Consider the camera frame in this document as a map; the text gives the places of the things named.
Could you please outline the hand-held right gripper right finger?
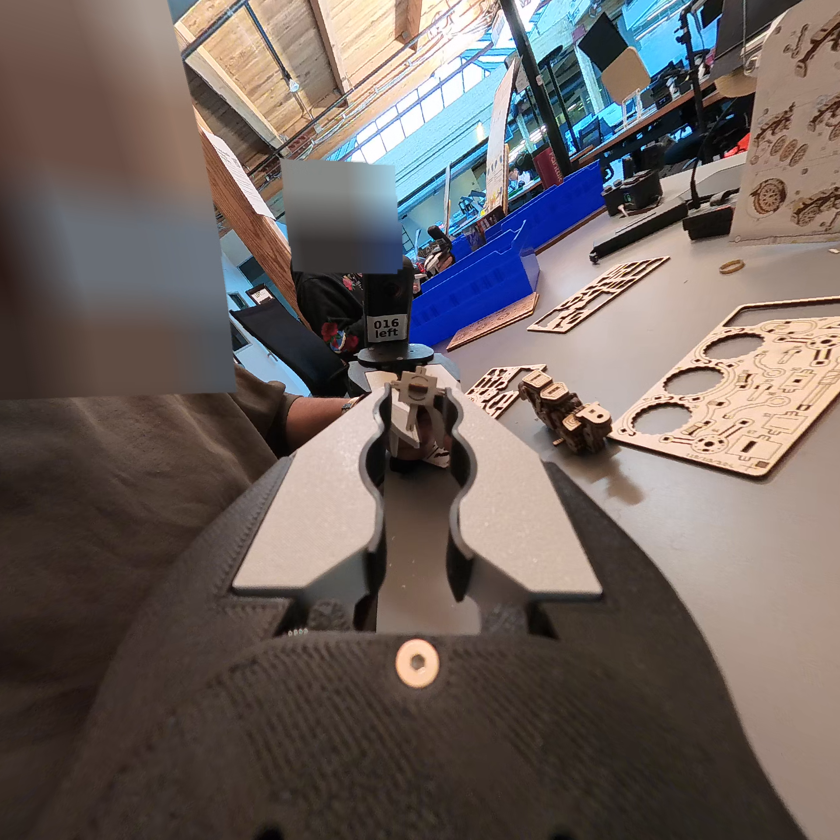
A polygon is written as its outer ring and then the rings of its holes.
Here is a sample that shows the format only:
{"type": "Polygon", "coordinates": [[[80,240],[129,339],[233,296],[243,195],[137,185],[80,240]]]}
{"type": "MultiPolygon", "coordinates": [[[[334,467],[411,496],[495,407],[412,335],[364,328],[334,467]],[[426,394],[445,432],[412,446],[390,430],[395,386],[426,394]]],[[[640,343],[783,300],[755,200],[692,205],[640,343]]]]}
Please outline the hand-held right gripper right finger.
{"type": "Polygon", "coordinates": [[[602,585],[549,465],[462,392],[447,389],[445,426],[458,484],[446,554],[455,599],[474,602],[483,624],[540,603],[599,600],[602,585]]]}

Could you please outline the small wooden gear piece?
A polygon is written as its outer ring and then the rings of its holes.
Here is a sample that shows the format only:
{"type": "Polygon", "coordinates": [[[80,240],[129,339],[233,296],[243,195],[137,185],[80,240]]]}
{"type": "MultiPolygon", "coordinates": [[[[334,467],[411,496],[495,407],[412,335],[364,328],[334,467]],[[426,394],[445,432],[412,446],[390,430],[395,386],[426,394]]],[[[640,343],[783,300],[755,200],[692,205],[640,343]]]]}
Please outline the small wooden gear piece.
{"type": "Polygon", "coordinates": [[[425,407],[441,412],[451,380],[446,369],[439,370],[436,365],[431,371],[423,366],[415,371],[403,371],[389,381],[392,410],[407,412],[412,407],[425,407]]]}

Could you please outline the printed instruction booklet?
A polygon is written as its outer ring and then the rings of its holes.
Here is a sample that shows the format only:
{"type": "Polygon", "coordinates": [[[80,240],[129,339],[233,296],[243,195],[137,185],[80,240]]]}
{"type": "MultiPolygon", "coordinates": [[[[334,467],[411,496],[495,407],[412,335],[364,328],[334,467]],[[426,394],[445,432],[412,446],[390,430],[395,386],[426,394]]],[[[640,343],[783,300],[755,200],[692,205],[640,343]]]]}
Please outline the printed instruction booklet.
{"type": "Polygon", "coordinates": [[[839,2],[805,1],[763,43],[730,240],[827,242],[838,231],[839,2]]]}

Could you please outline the grey desk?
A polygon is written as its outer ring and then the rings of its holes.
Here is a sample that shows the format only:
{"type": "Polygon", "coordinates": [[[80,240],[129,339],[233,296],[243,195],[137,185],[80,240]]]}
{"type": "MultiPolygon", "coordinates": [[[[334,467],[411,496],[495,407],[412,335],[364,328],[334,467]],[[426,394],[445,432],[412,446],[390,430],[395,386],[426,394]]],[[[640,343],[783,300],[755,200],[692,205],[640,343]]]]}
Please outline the grey desk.
{"type": "MultiPolygon", "coordinates": [[[[624,226],[602,214],[539,254],[535,316],[609,266],[669,256],[568,334],[518,322],[453,353],[465,385],[495,365],[546,363],[619,417],[741,305],[838,294],[836,244],[691,242],[680,225],[590,263],[624,226]]],[[[810,838],[838,838],[838,405],[751,480],[618,444],[575,457],[528,406],[500,422],[568,475],[643,548],[717,658],[766,774],[810,838]]]]}

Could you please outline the long black bar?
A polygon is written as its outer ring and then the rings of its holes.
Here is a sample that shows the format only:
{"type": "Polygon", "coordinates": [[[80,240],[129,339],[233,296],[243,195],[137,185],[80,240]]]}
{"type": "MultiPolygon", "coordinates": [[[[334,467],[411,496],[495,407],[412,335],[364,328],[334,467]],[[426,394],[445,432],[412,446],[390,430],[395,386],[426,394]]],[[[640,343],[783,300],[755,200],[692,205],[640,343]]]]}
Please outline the long black bar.
{"type": "Polygon", "coordinates": [[[640,220],[621,228],[611,237],[595,243],[589,254],[591,263],[597,265],[604,257],[681,222],[687,217],[688,211],[687,202],[674,201],[642,216],[640,220]]]}

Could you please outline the person's left hand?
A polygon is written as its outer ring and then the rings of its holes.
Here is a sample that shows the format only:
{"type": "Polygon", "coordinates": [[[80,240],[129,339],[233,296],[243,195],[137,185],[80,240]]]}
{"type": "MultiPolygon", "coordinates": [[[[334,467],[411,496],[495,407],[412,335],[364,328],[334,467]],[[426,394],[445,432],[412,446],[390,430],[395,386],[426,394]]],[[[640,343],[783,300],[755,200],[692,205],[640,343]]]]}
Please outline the person's left hand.
{"type": "MultiPolygon", "coordinates": [[[[408,457],[395,457],[398,460],[407,462],[410,465],[415,461],[423,461],[431,466],[441,469],[449,467],[451,440],[449,436],[436,437],[436,424],[442,421],[442,417],[434,409],[429,412],[427,409],[427,454],[409,454],[408,457]]],[[[412,446],[417,446],[417,439],[412,435],[412,446]]]]}

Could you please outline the tall wooden board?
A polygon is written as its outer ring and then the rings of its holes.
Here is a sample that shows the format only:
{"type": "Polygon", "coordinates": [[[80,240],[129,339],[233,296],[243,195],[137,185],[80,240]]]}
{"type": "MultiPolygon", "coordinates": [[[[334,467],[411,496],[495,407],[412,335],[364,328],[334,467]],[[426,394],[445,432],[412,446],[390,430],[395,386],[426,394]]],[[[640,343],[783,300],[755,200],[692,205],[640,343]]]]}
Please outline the tall wooden board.
{"type": "Polygon", "coordinates": [[[506,132],[511,94],[520,68],[520,59],[510,56],[507,71],[492,102],[490,130],[486,156],[486,201],[481,216],[489,216],[497,208],[507,208],[508,147],[506,132]]]}

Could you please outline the laser-cut wooden puzzle sheet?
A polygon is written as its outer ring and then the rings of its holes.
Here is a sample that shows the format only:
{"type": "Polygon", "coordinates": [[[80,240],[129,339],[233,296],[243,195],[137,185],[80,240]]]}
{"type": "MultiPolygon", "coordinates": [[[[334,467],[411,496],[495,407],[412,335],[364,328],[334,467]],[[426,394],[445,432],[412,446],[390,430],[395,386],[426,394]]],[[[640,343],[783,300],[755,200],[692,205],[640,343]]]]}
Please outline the laser-cut wooden puzzle sheet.
{"type": "Polygon", "coordinates": [[[669,256],[662,256],[616,265],[541,316],[527,330],[566,334],[668,261],[669,256]]]}
{"type": "Polygon", "coordinates": [[[478,382],[472,385],[465,395],[493,418],[498,418],[517,400],[521,399],[518,389],[509,388],[510,383],[519,375],[533,371],[547,370],[546,364],[518,364],[493,367],[478,382]]]}

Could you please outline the grey flat box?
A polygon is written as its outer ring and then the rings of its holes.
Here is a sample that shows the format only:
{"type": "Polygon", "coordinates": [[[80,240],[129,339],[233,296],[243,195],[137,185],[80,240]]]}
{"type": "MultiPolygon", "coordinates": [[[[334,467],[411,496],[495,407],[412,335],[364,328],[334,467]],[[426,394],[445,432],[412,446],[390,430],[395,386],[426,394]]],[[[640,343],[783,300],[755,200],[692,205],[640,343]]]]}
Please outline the grey flat box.
{"type": "Polygon", "coordinates": [[[706,201],[714,195],[737,191],[740,188],[745,163],[730,165],[727,168],[712,171],[712,164],[703,165],[695,172],[694,190],[689,186],[679,195],[680,200],[690,202],[694,196],[706,201]]]}

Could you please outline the black steel column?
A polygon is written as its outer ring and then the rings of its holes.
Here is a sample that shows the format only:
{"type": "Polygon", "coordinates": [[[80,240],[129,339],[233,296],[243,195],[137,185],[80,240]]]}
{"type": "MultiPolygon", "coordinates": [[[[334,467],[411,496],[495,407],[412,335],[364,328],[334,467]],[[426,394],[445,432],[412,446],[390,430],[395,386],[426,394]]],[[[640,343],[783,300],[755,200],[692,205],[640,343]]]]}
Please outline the black steel column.
{"type": "Polygon", "coordinates": [[[528,84],[532,90],[540,119],[546,129],[550,148],[561,174],[566,176],[571,173],[569,153],[560,132],[557,119],[553,113],[550,98],[545,90],[543,77],[534,58],[528,35],[518,11],[518,6],[514,1],[500,1],[500,7],[511,30],[511,35],[519,54],[522,68],[528,79],[528,84]]]}

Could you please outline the dark brown wooden board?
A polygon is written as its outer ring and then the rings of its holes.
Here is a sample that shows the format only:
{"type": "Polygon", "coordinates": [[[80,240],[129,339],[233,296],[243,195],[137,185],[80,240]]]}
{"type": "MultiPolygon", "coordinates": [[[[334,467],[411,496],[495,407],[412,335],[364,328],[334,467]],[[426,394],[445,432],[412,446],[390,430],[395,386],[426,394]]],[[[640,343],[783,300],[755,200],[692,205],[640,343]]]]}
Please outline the dark brown wooden board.
{"type": "Polygon", "coordinates": [[[446,350],[452,351],[492,334],[500,329],[531,316],[539,302],[538,292],[526,296],[459,331],[449,341],[446,350]]]}

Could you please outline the black office chair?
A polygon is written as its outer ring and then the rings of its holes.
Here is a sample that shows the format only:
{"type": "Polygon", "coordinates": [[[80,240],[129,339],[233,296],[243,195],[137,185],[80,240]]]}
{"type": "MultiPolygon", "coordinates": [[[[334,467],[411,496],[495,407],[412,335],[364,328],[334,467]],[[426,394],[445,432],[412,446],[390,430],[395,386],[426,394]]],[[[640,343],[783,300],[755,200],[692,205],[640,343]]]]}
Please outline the black office chair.
{"type": "Polygon", "coordinates": [[[344,397],[347,367],[314,332],[277,299],[229,314],[268,351],[287,365],[316,397],[344,397]]]}

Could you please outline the wooden sheet with round holes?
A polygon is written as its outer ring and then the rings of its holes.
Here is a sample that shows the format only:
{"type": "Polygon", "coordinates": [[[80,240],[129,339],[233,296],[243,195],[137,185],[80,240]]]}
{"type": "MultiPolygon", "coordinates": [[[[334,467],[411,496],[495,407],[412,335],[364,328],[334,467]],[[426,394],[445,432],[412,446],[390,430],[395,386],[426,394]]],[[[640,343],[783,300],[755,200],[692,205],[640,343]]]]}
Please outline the wooden sheet with round holes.
{"type": "Polygon", "coordinates": [[[614,422],[610,438],[767,476],[838,396],[838,302],[736,308],[614,422]]]}

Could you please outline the small black box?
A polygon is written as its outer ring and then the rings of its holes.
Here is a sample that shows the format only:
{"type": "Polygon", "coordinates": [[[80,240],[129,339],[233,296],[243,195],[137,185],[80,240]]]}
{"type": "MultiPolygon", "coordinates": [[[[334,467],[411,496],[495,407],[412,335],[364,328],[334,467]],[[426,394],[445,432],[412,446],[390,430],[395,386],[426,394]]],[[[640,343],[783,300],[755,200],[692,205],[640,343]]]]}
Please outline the small black box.
{"type": "Polygon", "coordinates": [[[733,216],[734,205],[731,203],[703,206],[690,211],[682,220],[682,226],[693,242],[729,236],[733,216]]]}

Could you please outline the black battery charger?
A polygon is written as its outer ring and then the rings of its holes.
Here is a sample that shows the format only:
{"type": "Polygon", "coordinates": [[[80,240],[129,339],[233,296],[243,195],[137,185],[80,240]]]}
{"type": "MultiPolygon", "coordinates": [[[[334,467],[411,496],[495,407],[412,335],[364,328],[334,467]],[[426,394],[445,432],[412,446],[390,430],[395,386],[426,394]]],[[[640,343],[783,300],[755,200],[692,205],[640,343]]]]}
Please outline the black battery charger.
{"type": "Polygon", "coordinates": [[[610,217],[641,214],[656,207],[662,196],[659,169],[641,171],[625,180],[606,185],[602,192],[610,217]]]}

